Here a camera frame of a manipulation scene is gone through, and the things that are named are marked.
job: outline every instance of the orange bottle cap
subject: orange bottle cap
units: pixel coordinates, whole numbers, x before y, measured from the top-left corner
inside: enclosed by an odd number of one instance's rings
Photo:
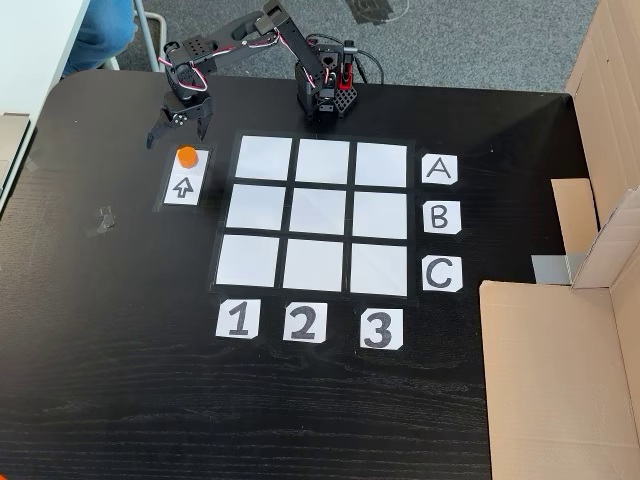
[[[198,155],[196,149],[185,145],[178,148],[178,161],[184,168],[192,168],[198,163]]]

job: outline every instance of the blue jeans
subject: blue jeans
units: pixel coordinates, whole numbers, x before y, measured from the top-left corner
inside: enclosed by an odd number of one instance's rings
[[[63,76],[97,68],[133,40],[133,0],[91,0]]]

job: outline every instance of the cardboard flap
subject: cardboard flap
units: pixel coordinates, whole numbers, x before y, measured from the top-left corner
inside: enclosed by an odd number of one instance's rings
[[[638,5],[600,2],[567,83],[601,223],[624,191],[640,184]]]
[[[636,415],[636,428],[640,431],[640,245],[611,287],[611,299]]]
[[[587,252],[598,233],[589,179],[553,179],[551,185],[565,252],[567,254]]]
[[[493,480],[631,480],[640,448],[609,291],[480,287]]]
[[[596,237],[574,288],[610,287],[640,243],[640,187],[629,190]]]

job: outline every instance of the dark wooden table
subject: dark wooden table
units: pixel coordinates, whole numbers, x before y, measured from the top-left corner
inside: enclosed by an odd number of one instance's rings
[[[15,479],[488,479],[477,287],[534,281],[562,254],[551,178],[587,170],[570,97],[364,85],[335,126],[305,127],[293,81],[215,77],[215,145],[196,208],[156,207],[168,155],[148,151],[162,75],[87,72],[50,94],[0,220],[0,472]],[[327,340],[282,341],[286,300],[260,335],[215,336],[209,292],[229,159],[241,131],[385,138],[456,154],[456,236],[418,233],[417,257],[463,258],[456,294],[404,309],[404,346],[359,347],[362,301],[329,301]],[[419,162],[415,163],[419,175]],[[116,225],[96,234],[96,210]],[[418,272],[419,265],[409,265]]]

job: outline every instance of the label card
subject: label card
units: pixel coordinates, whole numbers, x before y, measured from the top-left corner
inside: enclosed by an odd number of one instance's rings
[[[326,337],[326,303],[294,302],[287,307],[283,340],[322,343]]]
[[[462,288],[462,259],[427,255],[422,259],[422,289],[457,292]]]
[[[402,309],[368,308],[360,317],[360,347],[398,350],[403,344]]]
[[[192,168],[180,165],[177,154],[173,159],[171,176],[167,191],[164,194],[164,203],[169,205],[197,205],[200,199],[202,182],[207,171],[209,161],[208,150],[196,150],[198,162]]]
[[[258,336],[260,300],[225,300],[220,305],[216,337],[252,339]]]
[[[429,201],[422,207],[424,231],[455,235],[462,230],[460,202]]]
[[[457,181],[457,156],[427,153],[422,157],[422,183],[453,185]]]

